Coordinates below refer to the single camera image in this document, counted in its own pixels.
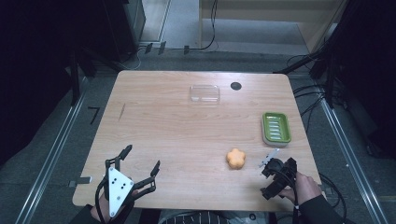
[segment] person's arm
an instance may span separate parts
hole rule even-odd
[[[338,224],[343,219],[332,209],[321,194],[318,183],[311,176],[296,174],[296,190],[302,219],[311,224]],[[283,189],[279,193],[294,202],[293,189]]]
[[[137,190],[134,190],[132,192],[132,195],[137,194]],[[100,209],[102,211],[102,216],[105,220],[106,223],[108,223],[110,221],[110,215],[108,213],[109,211],[109,203],[108,200],[105,197],[105,194],[102,194],[99,198],[99,204],[100,204]],[[128,208],[126,210],[131,210],[133,205],[130,204],[129,206],[127,206]],[[124,206],[122,206],[119,210],[119,212],[113,217],[116,218],[121,211],[124,209]],[[98,224],[101,223],[100,218],[99,218],[99,214],[97,213],[97,209],[96,206],[91,206],[89,204],[85,205],[85,207],[83,209],[81,209],[81,211],[79,211],[79,213],[70,221],[70,224],[79,224],[79,223],[87,223],[87,224]]]

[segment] human hand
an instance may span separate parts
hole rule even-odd
[[[137,189],[136,189],[136,190],[134,190],[134,191],[132,192],[132,195],[136,195],[137,193],[138,193],[138,191],[137,191]],[[99,198],[99,204],[100,204],[100,210],[102,211],[102,216],[103,216],[103,218],[104,218],[104,220],[105,220],[105,223],[107,223],[107,222],[111,219],[111,217],[110,217],[110,214],[108,213],[108,211],[110,210],[110,208],[109,208],[109,202],[108,202],[108,200],[106,199],[104,193],[102,193],[102,195],[101,195],[100,198]],[[122,207],[119,209],[119,212],[113,217],[113,219],[116,218],[116,217],[119,215],[119,213],[122,211],[123,208],[124,208],[124,206],[122,206]],[[96,220],[101,221],[100,218],[99,218],[99,214],[98,214],[98,212],[97,212],[97,210],[96,210],[96,206],[94,206],[94,207],[91,209],[91,216],[92,216],[93,218],[95,218]]]
[[[296,191],[298,197],[298,204],[303,204],[308,200],[318,197],[321,194],[321,189],[318,183],[311,176],[306,176],[297,172],[296,174]],[[291,200],[293,203],[294,191],[293,189],[282,189],[279,194]]]

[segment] robotic arm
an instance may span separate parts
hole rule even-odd
[[[286,186],[289,186],[294,191],[294,209],[293,209],[293,224],[297,224],[298,220],[298,199],[297,199],[297,191],[295,188],[295,178],[297,175],[297,162],[293,158],[289,158],[285,163],[280,159],[272,158],[273,155],[270,154],[270,157],[267,157],[266,161],[264,161],[265,167],[262,170],[262,174],[267,178],[270,175],[273,175],[273,182],[268,185],[267,188],[262,188],[262,196],[266,200],[270,200],[274,198],[282,189]]]
[[[126,158],[131,149],[132,145],[129,145],[120,153],[119,156],[111,160],[106,160],[105,162],[106,174],[98,185],[95,194],[95,203],[97,204],[96,209],[102,223],[105,223],[105,220],[103,219],[99,205],[99,191],[101,188],[105,188],[105,197],[109,201],[110,217],[114,217],[123,205],[133,205],[135,200],[155,191],[156,189],[155,176],[160,171],[160,161],[157,161],[157,164],[150,173],[150,177],[138,183],[134,183],[133,180],[120,172],[120,161],[123,161]],[[136,195],[132,195],[132,192],[135,189],[142,189],[148,184],[150,184],[148,188],[140,191]]]

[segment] wooden panel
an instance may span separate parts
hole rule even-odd
[[[299,22],[298,26],[309,52],[317,50],[323,43],[324,37],[332,25],[339,21],[347,1],[334,1],[332,10],[322,14],[315,22]]]
[[[202,19],[212,15],[213,0],[200,0],[200,43]],[[346,0],[219,0],[216,18],[248,21],[298,22],[309,52],[315,51],[332,23],[346,6]]]
[[[242,89],[234,91],[232,82]],[[195,105],[190,86],[218,85],[219,105]],[[265,111],[285,113],[291,142],[281,149],[282,161],[293,157],[300,172],[320,182],[289,80],[284,75],[207,72],[121,72],[81,176],[93,177],[79,185],[76,205],[93,203],[105,173],[105,159],[129,144],[134,148],[121,171],[134,181],[149,176],[157,160],[161,171],[157,190],[139,199],[145,208],[285,211],[289,200],[266,201],[260,188],[272,183],[258,164],[273,150],[262,141]],[[231,170],[226,154],[233,147],[247,153],[245,166]]]

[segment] black round object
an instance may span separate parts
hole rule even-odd
[[[241,90],[242,85],[239,82],[233,82],[231,83],[231,89],[235,90],[235,91],[239,91]]]
[[[254,215],[254,214],[250,214],[249,216],[248,216],[251,220],[256,220],[256,215]]]

